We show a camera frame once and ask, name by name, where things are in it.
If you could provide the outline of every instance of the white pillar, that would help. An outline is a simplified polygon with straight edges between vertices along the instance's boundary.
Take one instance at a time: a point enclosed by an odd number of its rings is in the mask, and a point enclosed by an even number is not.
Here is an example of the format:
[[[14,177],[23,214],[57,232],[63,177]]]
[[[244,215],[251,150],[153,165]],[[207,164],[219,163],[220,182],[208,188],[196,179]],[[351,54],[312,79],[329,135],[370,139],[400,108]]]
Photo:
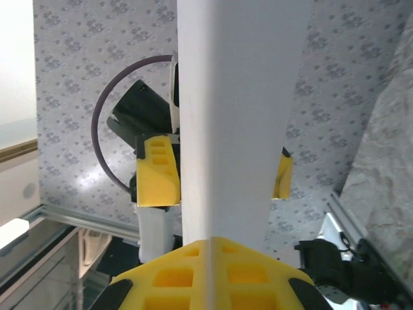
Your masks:
[[[311,0],[177,0],[184,244],[262,250]]]

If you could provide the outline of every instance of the yellow 3d-printed part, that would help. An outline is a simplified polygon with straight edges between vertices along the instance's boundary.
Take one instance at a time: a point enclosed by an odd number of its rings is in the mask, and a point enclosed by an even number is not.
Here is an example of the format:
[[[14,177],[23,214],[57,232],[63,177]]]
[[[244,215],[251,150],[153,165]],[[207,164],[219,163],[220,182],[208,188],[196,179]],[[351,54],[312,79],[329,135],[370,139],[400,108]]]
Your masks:
[[[225,238],[201,240],[117,276],[119,310],[304,310],[291,278],[303,272]]]
[[[181,184],[170,138],[148,138],[144,141],[144,150],[144,158],[138,158],[136,162],[137,206],[179,204]]]
[[[290,198],[292,164],[293,160],[291,155],[284,149],[281,159],[279,160],[277,179],[272,199]]]

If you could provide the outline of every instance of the white panel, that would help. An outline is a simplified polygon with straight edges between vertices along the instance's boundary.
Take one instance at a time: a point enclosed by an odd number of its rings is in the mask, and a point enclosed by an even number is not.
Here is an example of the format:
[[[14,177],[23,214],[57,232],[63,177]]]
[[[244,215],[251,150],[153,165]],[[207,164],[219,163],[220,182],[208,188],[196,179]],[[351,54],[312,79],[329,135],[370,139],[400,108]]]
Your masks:
[[[35,139],[32,0],[0,2],[0,150]]]
[[[37,152],[0,163],[0,226],[40,204]]]
[[[261,250],[311,0],[178,0],[184,243]]]

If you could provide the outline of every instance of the purple cable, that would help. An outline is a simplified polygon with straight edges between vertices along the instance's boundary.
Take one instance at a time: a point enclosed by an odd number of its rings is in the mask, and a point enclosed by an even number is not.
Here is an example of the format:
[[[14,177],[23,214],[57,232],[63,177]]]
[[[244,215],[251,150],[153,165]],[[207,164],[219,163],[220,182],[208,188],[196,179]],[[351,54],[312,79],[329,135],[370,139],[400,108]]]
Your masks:
[[[106,163],[105,157],[102,154],[101,146],[99,144],[99,134],[97,133],[97,126],[99,125],[99,116],[101,115],[103,105],[105,104],[106,99],[108,98],[109,94],[115,86],[122,81],[127,75],[131,74],[133,71],[142,68],[147,65],[151,65],[153,63],[164,63],[164,62],[169,62],[172,59],[172,55],[160,55],[160,56],[152,56],[148,57],[142,60],[137,61],[136,63],[130,65],[129,67],[125,68],[124,70],[120,71],[120,73],[117,74],[109,82],[109,84],[105,87],[105,89],[102,91],[101,95],[99,96],[99,99],[96,102],[95,109],[93,111],[92,115],[92,124],[90,126],[90,133],[92,137],[92,145],[93,145],[93,150],[95,151],[97,161],[99,162],[100,166],[102,167],[103,171],[106,173],[106,175],[121,189],[123,189],[125,192],[130,193],[130,188],[126,186],[124,183],[122,183],[121,180],[119,180],[115,174],[110,170],[108,164]]]

